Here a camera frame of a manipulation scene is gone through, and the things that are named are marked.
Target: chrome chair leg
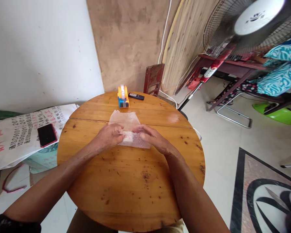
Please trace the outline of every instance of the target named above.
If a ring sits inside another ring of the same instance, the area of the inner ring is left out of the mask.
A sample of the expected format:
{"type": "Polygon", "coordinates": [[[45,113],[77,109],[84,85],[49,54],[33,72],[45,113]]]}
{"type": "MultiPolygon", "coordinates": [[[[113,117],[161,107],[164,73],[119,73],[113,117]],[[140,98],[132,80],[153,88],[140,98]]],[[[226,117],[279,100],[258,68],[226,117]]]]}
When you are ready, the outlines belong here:
{"type": "Polygon", "coordinates": [[[252,126],[252,119],[251,119],[250,117],[247,117],[247,116],[245,116],[244,114],[241,114],[240,112],[237,112],[237,111],[235,111],[234,109],[231,109],[231,108],[227,107],[227,105],[228,105],[231,101],[233,101],[234,99],[236,99],[236,98],[237,98],[238,96],[240,96],[241,94],[244,94],[244,92],[241,92],[241,91],[238,92],[238,93],[235,95],[234,98],[232,98],[229,102],[227,102],[226,104],[224,104],[221,108],[219,108],[219,109],[217,110],[217,114],[220,115],[220,116],[222,116],[222,117],[224,117],[224,118],[226,118],[226,119],[228,119],[228,120],[230,120],[230,121],[232,121],[232,122],[234,122],[234,123],[236,123],[236,124],[239,124],[239,125],[241,125],[241,126],[243,126],[243,127],[245,127],[245,128],[251,128],[251,126],[252,126]],[[231,119],[231,118],[229,118],[229,117],[227,117],[227,116],[225,116],[225,115],[219,113],[219,111],[222,110],[223,108],[227,108],[227,109],[229,109],[229,110],[231,110],[231,111],[237,113],[238,115],[240,115],[240,116],[242,116],[242,117],[248,119],[248,120],[249,120],[249,124],[248,124],[248,126],[243,125],[242,123],[240,123],[240,122],[238,122],[238,121],[235,121],[235,120],[233,120],[233,119],[231,119]]]}

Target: electric fan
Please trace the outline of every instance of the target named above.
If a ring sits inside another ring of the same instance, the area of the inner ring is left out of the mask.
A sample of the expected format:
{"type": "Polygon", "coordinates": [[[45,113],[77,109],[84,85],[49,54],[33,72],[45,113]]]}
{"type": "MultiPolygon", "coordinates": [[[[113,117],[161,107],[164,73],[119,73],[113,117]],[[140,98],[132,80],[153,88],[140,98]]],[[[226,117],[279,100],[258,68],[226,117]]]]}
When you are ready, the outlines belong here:
{"type": "Polygon", "coordinates": [[[203,38],[205,51],[215,61],[178,110],[224,61],[264,52],[290,36],[291,0],[220,0],[208,19],[203,38]]]}

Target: smartphone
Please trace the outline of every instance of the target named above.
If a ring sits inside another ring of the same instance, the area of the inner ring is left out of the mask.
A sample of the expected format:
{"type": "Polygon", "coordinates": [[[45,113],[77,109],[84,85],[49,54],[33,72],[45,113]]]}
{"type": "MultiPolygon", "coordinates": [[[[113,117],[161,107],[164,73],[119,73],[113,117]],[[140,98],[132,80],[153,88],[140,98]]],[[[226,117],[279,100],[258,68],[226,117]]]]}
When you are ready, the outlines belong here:
{"type": "Polygon", "coordinates": [[[38,128],[38,135],[41,148],[47,147],[57,141],[56,133],[52,124],[38,128]]]}

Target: person's leg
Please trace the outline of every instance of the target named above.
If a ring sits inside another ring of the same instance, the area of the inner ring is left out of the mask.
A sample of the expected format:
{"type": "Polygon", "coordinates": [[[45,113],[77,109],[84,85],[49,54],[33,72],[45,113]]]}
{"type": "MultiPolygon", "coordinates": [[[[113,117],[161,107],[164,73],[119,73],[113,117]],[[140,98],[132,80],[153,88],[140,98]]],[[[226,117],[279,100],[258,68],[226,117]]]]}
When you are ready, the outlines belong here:
{"type": "Polygon", "coordinates": [[[77,209],[73,219],[71,220],[70,226],[67,233],[117,233],[118,231],[112,230],[104,225],[87,217],[82,211],[77,209]]]}
{"type": "MultiPolygon", "coordinates": [[[[227,87],[214,99],[214,101],[209,102],[210,104],[214,104],[216,101],[218,101],[236,82],[230,82],[227,87]]],[[[221,103],[220,105],[226,104],[229,102],[234,96],[241,90],[246,90],[250,92],[257,92],[257,84],[256,83],[250,83],[248,81],[244,81],[242,84],[240,84],[234,91],[232,91],[221,103]]]]}

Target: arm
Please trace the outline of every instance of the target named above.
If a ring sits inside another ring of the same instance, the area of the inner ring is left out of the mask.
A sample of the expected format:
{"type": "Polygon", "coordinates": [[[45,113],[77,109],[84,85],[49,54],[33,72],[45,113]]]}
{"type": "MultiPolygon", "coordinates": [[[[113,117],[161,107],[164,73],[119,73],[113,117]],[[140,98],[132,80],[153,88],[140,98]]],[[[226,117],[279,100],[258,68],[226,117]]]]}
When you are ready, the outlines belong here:
{"type": "Polygon", "coordinates": [[[229,233],[225,222],[180,152],[155,129],[139,125],[134,132],[162,153],[168,163],[178,206],[189,232],[229,233]]]}
{"type": "Polygon", "coordinates": [[[87,146],[32,186],[3,214],[19,222],[41,223],[86,164],[123,141],[122,129],[119,124],[104,126],[87,146]]]}

